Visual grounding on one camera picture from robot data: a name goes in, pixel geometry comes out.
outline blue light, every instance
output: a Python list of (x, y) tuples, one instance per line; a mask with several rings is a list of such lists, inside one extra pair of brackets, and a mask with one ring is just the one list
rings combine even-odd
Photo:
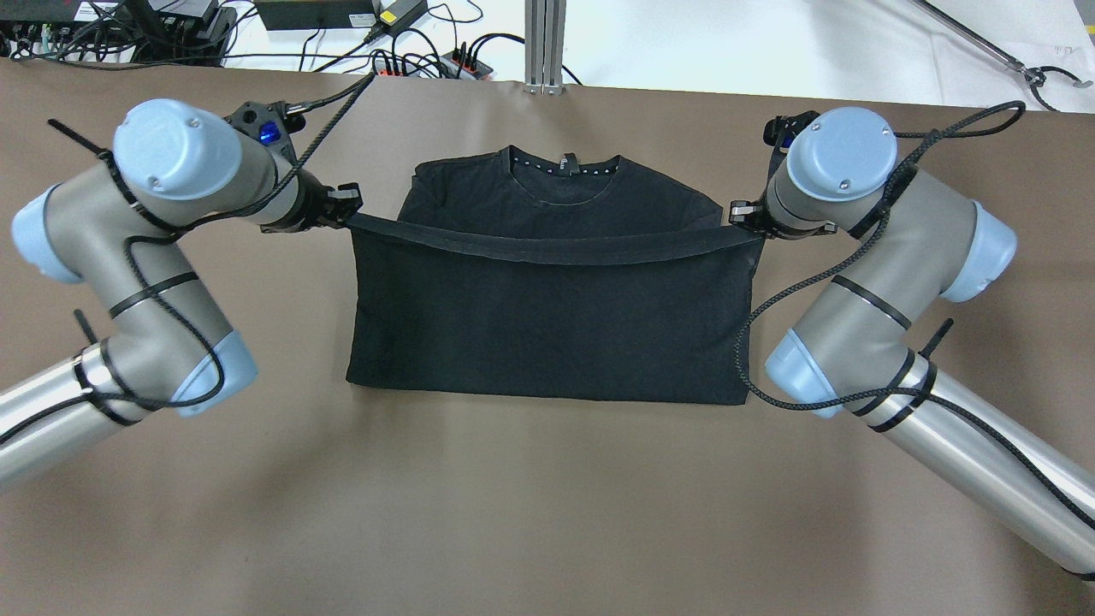
[(267, 121), (258, 127), (258, 142), (268, 146), (281, 138), (281, 131), (277, 129), (276, 121)]

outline black fabric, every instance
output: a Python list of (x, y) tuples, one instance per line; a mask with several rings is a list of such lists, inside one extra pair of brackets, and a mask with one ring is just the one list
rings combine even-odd
[(512, 147), (425, 163), (400, 220), (350, 218), (358, 305), (347, 380), (742, 404), (733, 342), (763, 237), (719, 226), (721, 208), (702, 194), (613, 161), (583, 165), (589, 173), (562, 189), (558, 163)]

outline robotic arm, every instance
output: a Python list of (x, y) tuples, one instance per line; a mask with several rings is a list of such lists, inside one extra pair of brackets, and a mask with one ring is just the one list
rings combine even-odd
[[(831, 225), (866, 239), (897, 159), (892, 129), (855, 107), (805, 119), (764, 196), (739, 206), (735, 219), (761, 220), (787, 239)], [(1015, 233), (981, 204), (923, 170), (913, 173), (885, 233), (833, 277), (765, 371), (802, 404), (883, 386), (910, 392), (815, 412), (852, 412), (1065, 570), (1095, 581), (1092, 476), (901, 342), (937, 295), (972, 298), (1016, 246)]]
[(356, 185), (335, 190), (301, 170), (269, 198), (295, 155), (284, 113), (263, 111), (249, 103), (230, 125), (178, 101), (142, 103), (102, 164), (16, 213), (23, 257), (51, 278), (91, 284), (117, 333), (0, 395), (0, 491), (159, 408), (194, 416), (255, 379), (175, 241), (240, 204), (261, 206), (244, 218), (264, 231), (341, 225), (361, 205)]

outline brown table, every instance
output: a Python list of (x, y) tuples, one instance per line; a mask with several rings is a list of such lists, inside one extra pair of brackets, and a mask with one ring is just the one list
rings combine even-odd
[[(99, 72), (0, 63), (0, 218), (93, 164), (46, 127), (108, 143), (126, 109), (170, 96), (227, 114), (347, 78), (227, 69)], [(841, 103), (518, 83), (380, 79), (316, 153), (396, 213), (416, 163), (515, 143), (622, 153), (721, 202), (758, 195), (776, 114)], [(866, 104), (902, 130), (956, 108)], [(328, 115), (316, 112), (297, 142)], [(919, 348), (1095, 468), (1095, 117), (1030, 114), (948, 141), (924, 166), (1019, 235), (981, 297), (937, 305)], [(196, 419), (162, 411), (0, 496), (2, 614), (1090, 614), (1095, 592), (857, 419), (765, 407), (598, 404), (353, 387), (346, 231), (184, 237), (261, 368)], [(754, 302), (838, 260), (846, 236), (770, 242)], [(814, 291), (757, 326), (759, 367)], [(48, 280), (0, 236), (0, 387), (83, 347), (83, 287)]]

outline light blue joint cap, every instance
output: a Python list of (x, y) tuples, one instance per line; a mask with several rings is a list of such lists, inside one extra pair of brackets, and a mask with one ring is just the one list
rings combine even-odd
[(973, 205), (977, 206), (977, 224), (969, 254), (955, 281), (943, 291), (943, 298), (950, 301), (966, 301), (984, 290), (1004, 272), (1018, 245), (1011, 226), (989, 213), (980, 202), (975, 200)]
[[(804, 405), (837, 397), (837, 392), (795, 330), (787, 330), (787, 336), (783, 337), (768, 362), (764, 362), (764, 372), (780, 390)], [(841, 410), (841, 406), (826, 407), (814, 411), (814, 415), (829, 419)]]
[(235, 175), (243, 147), (222, 118), (171, 98), (146, 101), (114, 131), (114, 158), (134, 187), (172, 200), (208, 196)]
[(46, 232), (46, 201), (59, 185), (54, 184), (15, 213), (11, 221), (11, 236), (23, 259), (37, 266), (44, 276), (68, 283), (82, 282), (83, 278), (57, 256)]
[(856, 199), (878, 189), (897, 162), (897, 137), (877, 113), (840, 107), (821, 114), (791, 143), (787, 173), (807, 195)]
[[(194, 417), (215, 405), (219, 405), (228, 397), (251, 385), (258, 376), (258, 369), (255, 367), (255, 361), (251, 358), (247, 347), (243, 344), (243, 337), (240, 336), (240, 333), (232, 330), (212, 350), (224, 369), (224, 386), (216, 396), (205, 403), (176, 407), (175, 410), (184, 418)], [(193, 400), (211, 392), (216, 385), (217, 367), (212, 363), (212, 357), (206, 356), (186, 377), (186, 381), (178, 386), (171, 400), (173, 403)]]

